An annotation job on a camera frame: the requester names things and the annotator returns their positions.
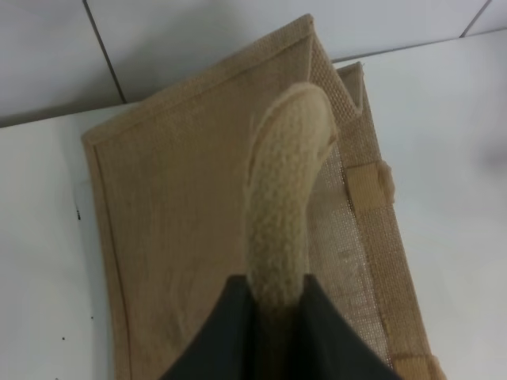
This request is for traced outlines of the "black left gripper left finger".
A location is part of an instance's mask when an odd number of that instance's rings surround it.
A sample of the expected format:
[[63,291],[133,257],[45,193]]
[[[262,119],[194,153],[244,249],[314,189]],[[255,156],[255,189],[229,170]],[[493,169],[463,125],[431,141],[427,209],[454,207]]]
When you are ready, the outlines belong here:
[[245,276],[229,277],[204,325],[162,379],[270,379],[269,320]]

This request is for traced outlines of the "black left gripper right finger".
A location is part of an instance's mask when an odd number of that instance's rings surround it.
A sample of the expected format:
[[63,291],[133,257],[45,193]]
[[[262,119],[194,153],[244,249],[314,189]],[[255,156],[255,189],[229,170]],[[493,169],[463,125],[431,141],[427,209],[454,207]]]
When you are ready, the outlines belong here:
[[354,332],[307,275],[288,359],[290,379],[399,379]]

